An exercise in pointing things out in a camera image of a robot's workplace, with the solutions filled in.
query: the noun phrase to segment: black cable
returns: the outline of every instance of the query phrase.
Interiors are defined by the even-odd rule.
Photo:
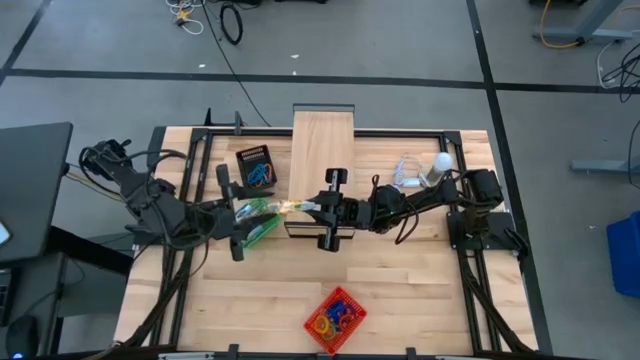
[[[149,194],[149,182],[151,180],[151,174],[155,171],[156,167],[158,166],[158,164],[160,162],[162,162],[165,159],[171,158],[171,157],[179,157],[179,158],[185,159],[187,156],[184,155],[181,152],[170,152],[170,153],[168,153],[166,155],[160,156],[154,163],[152,163],[149,166],[149,169],[147,171],[147,175],[146,175],[146,178],[145,178],[145,184],[144,184],[145,196],[147,198],[150,197],[150,194]],[[203,236],[202,234],[196,234],[195,236],[194,235],[187,235],[187,236],[183,236],[181,238],[174,239],[173,236],[169,232],[169,229],[167,227],[167,223],[166,223],[166,220],[164,218],[164,215],[162,215],[162,211],[160,211],[160,207],[158,206],[156,201],[151,201],[150,205],[151,205],[151,208],[153,209],[153,211],[156,213],[156,216],[158,217],[158,222],[160,223],[160,226],[162,227],[162,232],[163,232],[165,244],[168,245],[169,247],[171,247],[171,248],[173,248],[175,250],[190,250],[190,249],[196,248],[197,246],[199,246],[199,245],[201,245],[204,242],[209,240],[209,236]],[[182,245],[178,244],[177,241],[185,242],[185,244],[182,244]]]
[[[262,5],[262,1],[258,2],[257,4],[255,4],[253,6],[244,6],[244,5],[242,5],[242,1],[238,1],[238,0],[233,0],[233,3],[236,4],[237,7],[239,7],[240,9],[242,9],[244,11],[257,9]]]
[[[69,259],[69,260],[71,260],[71,261],[76,265],[76,267],[78,268],[78,270],[80,270],[80,279],[78,279],[78,280],[74,281],[74,282],[73,282],[73,283],[71,283],[71,284],[65,285],[65,286],[69,286],[69,287],[70,287],[70,286],[78,285],[79,283],[81,283],[82,281],[84,281],[84,279],[85,279],[85,277],[86,277],[86,274],[85,274],[84,270],[82,270],[82,268],[80,267],[80,265],[78,265],[78,263],[77,263],[73,258],[68,257],[68,259]],[[33,309],[35,309],[38,305],[40,305],[43,301],[45,301],[49,296],[54,295],[54,294],[55,294],[55,293],[57,293],[57,292],[58,292],[58,289],[56,289],[56,290],[52,290],[52,291],[50,291],[50,292],[48,292],[48,293],[46,293],[46,294],[42,295],[40,298],[38,298],[36,301],[34,301],[31,305],[29,305],[29,307],[27,308],[27,310],[25,310],[25,311],[22,313],[22,315],[20,315],[19,317],[17,317],[17,319],[19,319],[19,318],[21,318],[21,317],[23,317],[23,316],[25,316],[25,315],[28,315],[31,311],[33,311]]]
[[[207,18],[207,24],[209,25],[209,29],[211,30],[211,34],[213,35],[213,39],[216,42],[216,45],[218,46],[218,49],[220,49],[220,53],[222,54],[222,57],[224,58],[224,61],[227,63],[227,66],[229,67],[229,70],[231,71],[231,74],[233,74],[233,77],[238,82],[238,85],[240,85],[240,87],[242,88],[242,91],[244,91],[244,94],[247,96],[247,100],[249,100],[249,103],[251,103],[251,106],[256,111],[256,114],[258,114],[260,119],[267,126],[271,127],[271,124],[269,124],[269,122],[267,120],[265,120],[264,116],[262,116],[262,113],[260,113],[260,110],[258,110],[258,107],[256,106],[256,104],[253,103],[253,99],[251,99],[251,96],[249,95],[249,92],[247,91],[247,89],[245,89],[244,84],[242,84],[242,81],[240,81],[240,78],[238,77],[236,72],[233,70],[233,67],[231,66],[231,63],[229,62],[229,59],[227,58],[227,55],[224,53],[224,50],[222,49],[222,45],[220,45],[220,42],[218,41],[218,36],[216,35],[215,30],[213,30],[213,25],[211,24],[211,19],[209,19],[209,13],[207,13],[207,7],[203,5],[202,6],[202,10],[204,11],[204,16]]]
[[[631,48],[631,50],[629,50],[624,55],[624,57],[620,61],[620,66],[609,71],[601,78],[603,83],[607,83],[609,81],[614,80],[617,77],[620,77],[620,81],[619,81],[620,85],[618,87],[618,98],[620,99],[620,102],[623,104],[626,103],[629,100],[629,98],[631,98],[631,95],[633,95],[636,89],[638,88],[638,86],[640,86],[640,74],[637,74],[634,72],[634,70],[636,69],[636,66],[638,65],[638,62],[640,62],[640,54],[629,58],[629,56],[634,51],[636,51],[638,47],[640,47],[640,43],[638,43],[636,46]],[[627,84],[629,79],[631,79],[632,77],[633,77],[632,79],[633,81]]]
[[[120,160],[115,160],[115,159],[109,159],[107,157],[105,157],[108,161],[114,162],[114,163],[123,163],[125,161],[129,161],[129,160],[133,160],[139,156],[142,155],[150,155],[150,154],[162,154],[162,153],[168,153],[168,154],[174,154],[177,157],[183,157],[186,158],[186,155],[178,150],[173,150],[173,149],[160,149],[160,150],[146,150],[146,151],[139,151],[137,153],[133,153],[127,157],[124,157]]]
[[[629,184],[640,190],[640,186],[633,183],[633,179],[631,178],[631,150],[633,149],[633,138],[635,137],[636,130],[638,130],[638,126],[640,125],[640,120],[636,123],[636,126],[633,127],[633,131],[631,131],[631,137],[629,138],[629,152],[627,153],[627,178],[629,179]]]
[[[133,262],[136,262],[136,260],[138,260],[140,255],[142,255],[142,253],[145,252],[145,250],[147,250],[151,244],[153,244],[153,241],[151,241],[147,245],[143,246],[142,249],[140,249],[140,251],[136,254],[136,256],[133,257]]]
[[[209,241],[204,243],[204,258],[202,258],[202,262],[200,262],[200,265],[198,265],[198,268],[195,269],[191,273],[191,275],[189,275],[189,277],[192,277],[193,275],[197,274],[198,271],[200,271],[200,269],[202,269],[202,267],[204,266],[204,263],[207,262],[207,257],[209,257]]]
[[[416,210],[416,207],[413,206],[413,204],[410,201],[407,201],[407,198],[404,197],[404,202],[406,204],[409,205],[409,207],[411,208],[411,210],[413,211],[413,214],[416,217],[416,221],[414,221],[413,226],[411,227],[411,229],[409,231],[407,231],[407,233],[402,237],[402,232],[404,231],[404,227],[407,225],[407,222],[409,221],[409,217],[406,217],[404,219],[404,223],[402,224],[402,228],[400,228],[400,232],[398,233],[398,237],[396,238],[396,245],[400,245],[403,241],[407,240],[409,238],[409,236],[411,236],[411,234],[413,234],[413,231],[418,227],[418,222],[420,221],[420,215],[418,215],[418,210]]]
[[[380,175],[376,174],[371,177],[371,184],[373,188],[371,189],[371,195],[369,195],[369,202],[373,204],[373,209],[371,211],[371,220],[369,221],[369,231],[371,231],[371,226],[373,225],[374,220],[378,216],[378,183],[380,182]]]
[[[229,34],[229,31],[227,31],[227,26],[224,22],[224,13],[227,10],[231,10],[233,12],[233,16],[235,16],[236,23],[238,24],[238,36],[235,39],[232,38]],[[242,41],[242,35],[244,34],[244,26],[242,23],[242,16],[240,16],[240,13],[236,9],[235,5],[232,2],[226,2],[222,4],[222,7],[220,7],[220,15],[218,15],[218,17],[220,18],[220,28],[222,29],[222,33],[224,34],[224,37],[227,39],[227,41],[232,45],[240,44],[240,41]]]
[[[124,238],[126,238],[127,236],[131,236],[131,235],[133,235],[133,234],[131,234],[131,233],[126,233],[126,234],[124,234],[124,235],[122,235],[122,236],[118,236],[118,237],[117,237],[117,238],[115,238],[115,239],[107,240],[107,241],[105,241],[105,242],[96,243],[96,244],[98,244],[98,245],[111,244],[112,242],[116,242],[116,241],[118,241],[118,240],[124,239]]]

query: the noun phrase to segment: green object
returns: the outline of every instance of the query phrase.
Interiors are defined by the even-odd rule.
[[[267,212],[268,205],[269,202],[263,198],[253,199],[236,212],[236,219],[241,220],[245,217],[262,215]],[[254,228],[247,236],[247,239],[242,242],[242,247],[248,249],[255,245],[258,241],[260,241],[260,239],[265,237],[269,232],[271,232],[271,230],[278,226],[278,223],[280,223],[281,219],[282,216],[278,215],[275,218],[265,222],[264,224]]]

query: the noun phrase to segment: blue object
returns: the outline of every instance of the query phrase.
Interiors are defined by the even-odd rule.
[[[640,298],[640,211],[607,226],[607,239],[616,291]]]
[[[271,182],[270,165],[258,164],[249,174],[249,185],[267,185]]]

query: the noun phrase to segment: yellow cable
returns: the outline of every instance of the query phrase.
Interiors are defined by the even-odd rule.
[[[552,49],[568,49],[568,48],[572,48],[572,47],[576,47],[578,46],[580,43],[579,42],[572,42],[570,44],[563,44],[563,45],[556,45],[556,44],[549,44],[547,42],[547,40],[545,40],[544,38],[544,18],[547,15],[547,10],[549,10],[549,5],[551,4],[551,0],[547,0],[547,4],[544,6],[544,10],[542,11],[542,17],[540,17],[540,41],[542,41],[542,44],[544,44],[544,46],[548,47],[548,48],[552,48]]]
[[[122,201],[122,197],[120,195],[113,195],[113,194],[109,194],[107,192],[104,192],[101,189],[99,189],[98,187],[96,187],[94,184],[92,184],[89,180],[87,180],[86,178],[84,178],[84,177],[82,177],[82,176],[80,176],[78,174],[75,174],[75,173],[72,173],[71,171],[69,171],[67,173],[67,175],[69,175],[70,177],[74,178],[75,180],[80,181],[84,185],[94,189],[95,191],[99,192],[100,194],[102,194],[104,196],[107,196],[107,197],[109,197],[109,198],[111,198],[113,200],[116,200],[116,201]]]
[[[640,5],[625,6],[622,9],[618,10],[618,12],[613,17],[613,19],[611,19],[611,24],[615,24],[616,21],[618,20],[618,16],[620,16],[620,14],[622,14],[623,12],[625,12],[627,10],[640,10]]]

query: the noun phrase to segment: black box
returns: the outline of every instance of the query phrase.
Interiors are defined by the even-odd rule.
[[[267,145],[238,151],[236,158],[238,159],[240,176],[242,176],[242,184],[245,187],[268,188],[278,181]]]

